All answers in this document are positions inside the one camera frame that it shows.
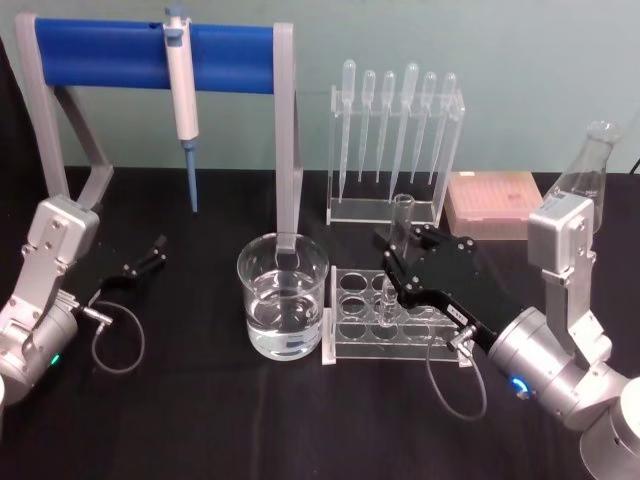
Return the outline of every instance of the beaker of water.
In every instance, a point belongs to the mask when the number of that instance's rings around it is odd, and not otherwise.
[[[255,349],[273,360],[309,354],[321,338],[329,271],[322,248],[302,235],[270,233],[240,252],[237,268]]]

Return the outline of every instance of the pipette tip box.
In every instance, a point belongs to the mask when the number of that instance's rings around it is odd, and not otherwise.
[[[476,240],[526,240],[542,204],[530,172],[453,172],[445,199],[451,233]]]

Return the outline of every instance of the blue pipette tip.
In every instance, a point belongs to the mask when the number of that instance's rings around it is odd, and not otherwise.
[[[191,210],[198,213],[198,186],[196,184],[196,152],[193,145],[184,147],[185,158],[187,160],[187,177],[189,179],[189,197],[191,199]]]

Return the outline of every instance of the wall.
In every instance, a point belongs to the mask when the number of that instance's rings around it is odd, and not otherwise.
[[[3,0],[0,35],[20,76],[13,18],[162,20],[159,0]],[[640,155],[640,2],[628,0],[185,0],[196,23],[296,25],[303,163],[326,168],[328,91],[342,62],[401,76],[456,72],[467,117],[456,169],[560,171],[586,124],[627,130],[610,171]],[[82,89],[86,110],[117,166],[183,165],[168,92]],[[199,164],[273,168],[271,97],[200,94]],[[85,160],[61,123],[69,164]]]

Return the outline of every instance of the black table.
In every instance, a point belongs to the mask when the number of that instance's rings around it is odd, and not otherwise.
[[[70,172],[77,190],[84,171]],[[553,175],[537,177],[548,187]],[[325,179],[307,172],[300,232],[339,267],[378,268],[367,225],[325,226]],[[340,361],[320,351],[291,363],[261,357],[245,328],[235,262],[275,227],[272,172],[202,171],[201,213],[188,212],[183,171],[119,169],[104,202],[100,248],[135,257],[159,233],[169,262],[133,308],[148,348],[126,377],[95,370],[80,333],[21,404],[5,412],[4,479],[565,479],[587,478],[579,434],[513,390],[477,354],[489,392],[485,419],[450,417],[423,362]],[[610,175],[595,241],[592,307],[614,342],[611,365],[640,375],[637,243],[640,178]],[[38,201],[0,191],[0,297],[8,298]],[[524,242],[484,242],[500,280],[522,302],[544,307],[543,282]],[[135,353],[135,337],[105,348]],[[436,365],[452,403],[478,407],[471,371]]]

